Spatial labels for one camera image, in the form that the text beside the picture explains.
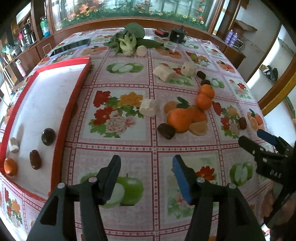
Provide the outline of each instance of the metal canister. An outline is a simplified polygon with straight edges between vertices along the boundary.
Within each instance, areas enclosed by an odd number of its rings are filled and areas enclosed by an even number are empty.
[[[229,46],[233,46],[235,41],[237,41],[237,33],[233,33],[233,35],[231,36],[231,39],[229,40]]]
[[[226,38],[225,38],[224,42],[228,44],[229,43],[229,40],[232,37],[232,35],[233,35],[233,31],[232,30],[229,30],[228,33],[227,33],[227,35],[226,35]]]

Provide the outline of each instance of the orange slice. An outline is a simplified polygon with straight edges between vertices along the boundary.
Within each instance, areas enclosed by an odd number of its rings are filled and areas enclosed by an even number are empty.
[[[204,120],[192,123],[189,126],[189,131],[196,136],[204,136],[207,133],[207,122]]]
[[[251,117],[251,118],[249,119],[249,121],[250,121],[251,127],[252,127],[255,131],[257,131],[257,130],[259,129],[259,125],[258,125],[256,119],[255,119],[254,117]]]

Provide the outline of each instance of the white block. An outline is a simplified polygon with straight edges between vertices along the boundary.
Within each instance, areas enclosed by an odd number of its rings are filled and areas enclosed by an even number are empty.
[[[17,139],[14,137],[10,138],[8,141],[9,151],[12,153],[17,153],[19,151]]]
[[[154,99],[143,99],[140,106],[140,113],[143,116],[153,117],[158,110],[157,101]]]
[[[176,76],[176,72],[172,69],[163,66],[162,64],[158,65],[154,70],[153,74],[159,77],[162,81],[166,82],[173,79]]]
[[[181,74],[185,76],[193,76],[195,74],[195,64],[193,62],[185,62],[181,68]]]

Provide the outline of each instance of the fruit print tablecloth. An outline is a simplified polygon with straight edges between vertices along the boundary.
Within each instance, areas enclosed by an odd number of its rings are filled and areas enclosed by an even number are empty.
[[[189,38],[176,45],[155,36],[153,29],[146,29],[146,36],[164,42],[164,48],[150,49],[145,57],[115,55],[103,44],[117,31],[120,28],[75,33],[59,46],[91,38],[90,46],[53,59],[46,57],[31,73],[69,58],[92,58],[64,144],[62,181],[78,184],[118,154],[122,168],[115,195],[109,208],[100,208],[108,239],[182,241],[194,207],[182,199],[172,171],[172,159],[180,154],[197,177],[217,185],[238,185],[261,223],[260,206],[269,180],[255,173],[254,159],[238,146],[238,137],[245,135],[273,149],[256,135],[258,129],[266,130],[266,124],[239,72],[208,41]],[[213,106],[205,114],[193,106],[201,79],[181,73],[182,64],[191,59],[215,90]],[[173,69],[178,77],[167,82],[158,79],[152,71],[159,64]],[[160,107],[152,118],[139,112],[141,101],[148,98],[156,99]],[[194,123],[189,131],[166,140],[157,126],[176,107],[191,108]],[[237,127],[240,117],[247,120],[246,130]],[[25,240],[44,203],[28,197],[3,176],[0,183],[0,215],[13,235]],[[83,240],[78,203],[75,209],[77,237]],[[211,235],[215,236],[218,204],[213,207],[212,220]]]

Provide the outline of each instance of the white wall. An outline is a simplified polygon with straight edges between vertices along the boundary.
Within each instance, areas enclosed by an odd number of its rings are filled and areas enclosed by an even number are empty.
[[[247,9],[240,7],[237,20],[257,29],[256,32],[244,34],[246,47],[242,52],[246,58],[240,64],[238,71],[244,80],[247,80],[269,48],[279,26],[279,20],[261,0],[250,0]]]

